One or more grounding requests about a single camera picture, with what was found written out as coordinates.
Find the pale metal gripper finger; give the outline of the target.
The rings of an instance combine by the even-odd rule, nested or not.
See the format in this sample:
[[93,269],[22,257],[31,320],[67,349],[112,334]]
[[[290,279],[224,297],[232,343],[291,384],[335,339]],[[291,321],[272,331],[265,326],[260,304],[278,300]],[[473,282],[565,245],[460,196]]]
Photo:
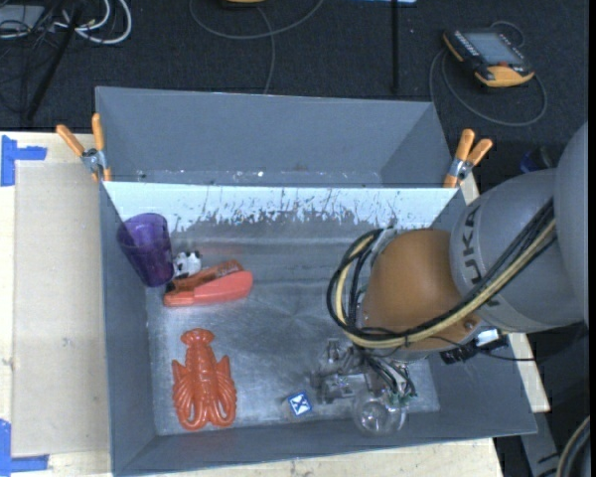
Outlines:
[[310,374],[310,386],[315,391],[319,403],[330,404],[336,400],[355,398],[364,384],[365,376],[362,372],[323,374],[314,371]]
[[351,369],[355,365],[354,347],[346,340],[330,338],[323,359],[325,369]]

